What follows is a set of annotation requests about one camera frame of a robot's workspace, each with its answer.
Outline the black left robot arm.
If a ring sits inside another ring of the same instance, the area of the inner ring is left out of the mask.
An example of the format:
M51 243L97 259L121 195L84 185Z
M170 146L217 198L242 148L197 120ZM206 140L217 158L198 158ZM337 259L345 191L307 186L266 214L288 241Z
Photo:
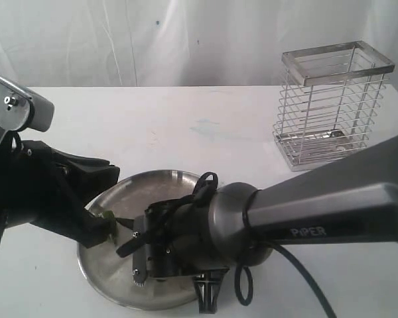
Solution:
M120 169L109 161L67 154L42 141L21 140L0 127L0 221L30 223L91 248L115 230L86 205L114 186Z

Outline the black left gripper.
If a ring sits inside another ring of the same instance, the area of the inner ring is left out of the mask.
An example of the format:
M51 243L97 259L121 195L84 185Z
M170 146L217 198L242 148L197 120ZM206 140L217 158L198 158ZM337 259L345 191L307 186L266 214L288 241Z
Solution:
M6 142L6 226L68 229L68 238L83 247L97 246L108 240L110 227L100 217L109 209L99 194L118 179L119 167L108 160L12 138Z

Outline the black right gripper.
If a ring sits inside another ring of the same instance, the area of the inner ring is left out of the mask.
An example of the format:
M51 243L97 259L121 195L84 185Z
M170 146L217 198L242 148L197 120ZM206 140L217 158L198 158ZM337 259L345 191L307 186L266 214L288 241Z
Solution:
M208 204L193 195L152 203L145 210L147 271L152 278L194 276L203 314L215 314L224 276L230 269L212 242Z

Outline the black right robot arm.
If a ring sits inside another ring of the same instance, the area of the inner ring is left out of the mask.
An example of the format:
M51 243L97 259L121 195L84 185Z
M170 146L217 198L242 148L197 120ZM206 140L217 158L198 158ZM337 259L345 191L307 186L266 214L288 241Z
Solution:
M150 205L144 262L151 278L192 279L200 309L215 311L222 278L234 270L238 301L253 299L251 268L282 254L328 317L335 311L287 250L300 244L398 243L398 135L265 189L219 186L203 173L192 193Z

